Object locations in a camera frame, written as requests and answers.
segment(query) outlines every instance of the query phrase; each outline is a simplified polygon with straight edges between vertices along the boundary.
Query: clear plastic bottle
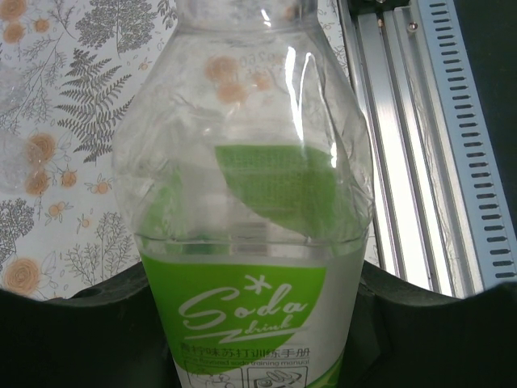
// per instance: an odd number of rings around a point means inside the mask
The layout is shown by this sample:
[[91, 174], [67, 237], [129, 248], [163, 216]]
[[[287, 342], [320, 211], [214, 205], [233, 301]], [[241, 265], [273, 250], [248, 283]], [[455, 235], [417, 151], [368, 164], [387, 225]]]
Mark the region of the clear plastic bottle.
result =
[[183, 387], [333, 386], [372, 161], [317, 2], [177, 6], [113, 166]]

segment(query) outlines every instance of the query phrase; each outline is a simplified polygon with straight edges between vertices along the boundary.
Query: black holder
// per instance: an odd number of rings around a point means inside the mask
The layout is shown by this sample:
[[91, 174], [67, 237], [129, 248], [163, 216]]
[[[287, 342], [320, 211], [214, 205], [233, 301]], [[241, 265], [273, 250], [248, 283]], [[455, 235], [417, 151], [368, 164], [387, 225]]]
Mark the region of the black holder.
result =
[[[0, 290], [0, 386], [180, 387], [141, 264], [75, 297]], [[517, 285], [456, 300], [366, 263], [340, 387], [517, 386]]]
[[351, 15], [375, 14], [408, 6], [410, 0], [347, 0]]

